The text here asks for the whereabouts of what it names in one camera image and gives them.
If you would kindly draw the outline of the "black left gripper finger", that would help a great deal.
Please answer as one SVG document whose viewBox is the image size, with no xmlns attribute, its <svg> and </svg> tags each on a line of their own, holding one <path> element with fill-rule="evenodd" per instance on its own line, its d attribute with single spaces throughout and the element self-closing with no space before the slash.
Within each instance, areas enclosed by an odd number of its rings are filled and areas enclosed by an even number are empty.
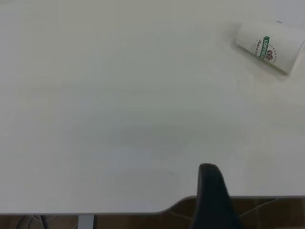
<svg viewBox="0 0 305 229">
<path fill-rule="evenodd" d="M 220 169 L 201 164 L 198 173 L 196 208 L 192 229 L 241 229 Z"/>
</svg>

